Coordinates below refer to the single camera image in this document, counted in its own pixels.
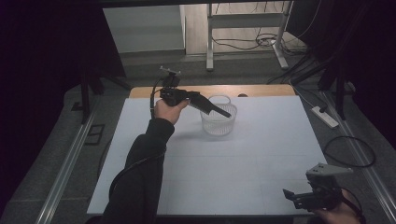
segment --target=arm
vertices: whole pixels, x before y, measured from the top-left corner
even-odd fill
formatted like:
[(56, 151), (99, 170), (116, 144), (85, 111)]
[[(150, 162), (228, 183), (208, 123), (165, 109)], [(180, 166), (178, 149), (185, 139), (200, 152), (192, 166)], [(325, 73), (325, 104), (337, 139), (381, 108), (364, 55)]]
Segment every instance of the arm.
[[(125, 167), (165, 152), (174, 124), (187, 104), (171, 107), (162, 100), (157, 102), (156, 119), (134, 140)], [(162, 182), (163, 157), (136, 166), (118, 181), (100, 223), (154, 223)]]

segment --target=gray floor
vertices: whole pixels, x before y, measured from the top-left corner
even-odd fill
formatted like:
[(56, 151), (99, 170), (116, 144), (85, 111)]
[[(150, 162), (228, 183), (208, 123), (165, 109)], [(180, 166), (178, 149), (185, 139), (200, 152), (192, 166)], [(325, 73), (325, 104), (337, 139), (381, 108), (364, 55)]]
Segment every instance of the gray floor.
[[(301, 56), (288, 57), (288, 62), (293, 65), (300, 58)], [(122, 62), (127, 73), (127, 78), (124, 78), (124, 81), (136, 87), (152, 86), (160, 75), (160, 65), (182, 71), (180, 85), (265, 84), (270, 77), (276, 77), (283, 73), (272, 52), (218, 55), (215, 60), (215, 71), (211, 73), (205, 70), (205, 56), (203, 55), (184, 56), (176, 52), (127, 54), (122, 55)], [(301, 86), (317, 92), (318, 79), (319, 76), (311, 77)], [(89, 218), (86, 211), (96, 185), (101, 156), (106, 151), (106, 144), (111, 140), (116, 129), (123, 101), (129, 95), (128, 91), (114, 83), (105, 79), (103, 82), (106, 87), (105, 94), (91, 96), (92, 100), (96, 99), (99, 102), (93, 125), (105, 124), (103, 137), (98, 146), (83, 146), (81, 149), (51, 223), (84, 223)], [(301, 93), (311, 104), (320, 104), (320, 101), (311, 94), (304, 91)], [(396, 182), (389, 170), (396, 168), (396, 165), (393, 164), (395, 151), (359, 111), (351, 96), (347, 95), (345, 99), (347, 122), (358, 137), (375, 149), (378, 157), (375, 169), (380, 173), (394, 197)], [(75, 87), (65, 95), (64, 110), (57, 124), (32, 169), (8, 203), (0, 223), (35, 223), (64, 157), (80, 127), (81, 112), (71, 111), (74, 102), (80, 102), (79, 87)], [(309, 111), (309, 104), (304, 103), (304, 106), (322, 147), (331, 138), (341, 134), (339, 129), (329, 129), (315, 117)], [(86, 139), (86, 143), (92, 141), (95, 141), (94, 137)], [(348, 145), (343, 141), (334, 143), (331, 153), (343, 160), (354, 161)], [(328, 159), (328, 163), (337, 164), (330, 159)], [(361, 169), (354, 169), (354, 171), (353, 176), (339, 176), (337, 178), (339, 184), (357, 194), (368, 223), (389, 223), (381, 203), (365, 180)], [(297, 217), (294, 222), (305, 223), (306, 218)]]

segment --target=white table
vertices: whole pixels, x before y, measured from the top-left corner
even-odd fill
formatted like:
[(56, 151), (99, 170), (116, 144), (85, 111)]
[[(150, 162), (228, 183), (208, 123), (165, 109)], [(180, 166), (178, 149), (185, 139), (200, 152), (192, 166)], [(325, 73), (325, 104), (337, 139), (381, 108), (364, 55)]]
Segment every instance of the white table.
[[(310, 192), (305, 172), (326, 163), (298, 96), (232, 98), (233, 131), (212, 137), (188, 106), (167, 144), (159, 215), (300, 215), (282, 189)], [(149, 99), (127, 99), (88, 209), (102, 214), (108, 189), (135, 138), (146, 131)]]

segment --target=person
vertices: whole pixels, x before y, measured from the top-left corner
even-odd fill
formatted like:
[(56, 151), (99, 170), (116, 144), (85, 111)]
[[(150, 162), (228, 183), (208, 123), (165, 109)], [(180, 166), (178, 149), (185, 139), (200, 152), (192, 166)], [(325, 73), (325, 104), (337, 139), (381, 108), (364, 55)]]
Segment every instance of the person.
[[(118, 180), (99, 223), (155, 222), (163, 182), (163, 155), (166, 143), (175, 131), (174, 125), (181, 111), (188, 104), (188, 100), (176, 106), (169, 106), (164, 100), (156, 102), (155, 118), (149, 121), (146, 133), (134, 140), (125, 167), (145, 158), (154, 159), (139, 164)], [(359, 223), (353, 211), (343, 203), (332, 211), (318, 209), (312, 212), (327, 224)]]

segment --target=hand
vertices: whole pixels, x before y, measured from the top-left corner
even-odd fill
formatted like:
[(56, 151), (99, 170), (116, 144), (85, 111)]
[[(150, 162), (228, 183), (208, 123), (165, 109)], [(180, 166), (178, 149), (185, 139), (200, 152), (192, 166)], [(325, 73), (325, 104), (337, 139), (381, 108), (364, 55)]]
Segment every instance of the hand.
[(167, 119), (172, 124), (176, 124), (180, 117), (180, 112), (189, 104), (188, 100), (183, 100), (180, 104), (175, 106), (169, 106), (164, 100), (159, 100), (154, 106), (155, 118)]
[[(343, 190), (343, 195), (351, 201), (349, 194)], [(327, 224), (359, 224), (355, 212), (345, 203), (338, 204), (333, 210), (316, 209), (312, 211)]]

